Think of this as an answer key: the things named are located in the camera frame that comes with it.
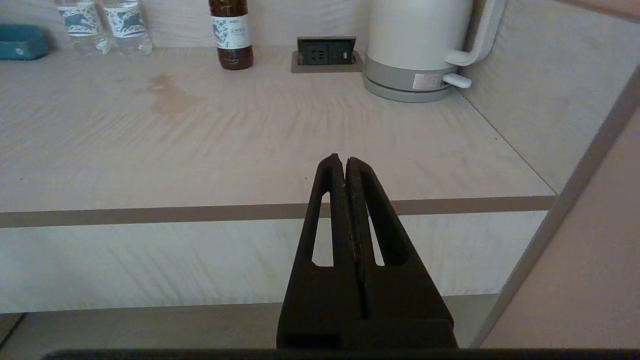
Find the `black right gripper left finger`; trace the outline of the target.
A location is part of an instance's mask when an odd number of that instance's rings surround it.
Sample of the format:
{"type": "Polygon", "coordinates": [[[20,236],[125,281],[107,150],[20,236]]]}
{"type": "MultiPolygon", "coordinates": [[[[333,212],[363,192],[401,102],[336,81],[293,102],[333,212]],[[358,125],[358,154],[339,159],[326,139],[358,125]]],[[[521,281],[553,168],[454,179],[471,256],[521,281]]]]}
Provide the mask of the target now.
{"type": "Polygon", "coordinates": [[[340,349],[362,316],[345,171],[336,153],[317,167],[276,331],[277,349],[340,349]],[[332,266],[313,262],[322,198],[329,194],[332,266]]]}

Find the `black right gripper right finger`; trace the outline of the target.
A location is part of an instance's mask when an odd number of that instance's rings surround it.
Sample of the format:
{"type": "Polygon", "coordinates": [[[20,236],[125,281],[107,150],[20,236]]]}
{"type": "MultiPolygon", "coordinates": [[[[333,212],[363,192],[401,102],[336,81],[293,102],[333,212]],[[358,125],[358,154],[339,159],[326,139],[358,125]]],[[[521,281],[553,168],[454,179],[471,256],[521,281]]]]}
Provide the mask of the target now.
{"type": "Polygon", "coordinates": [[[351,157],[346,187],[362,319],[348,349],[457,349],[455,322],[373,168],[351,157]]]}

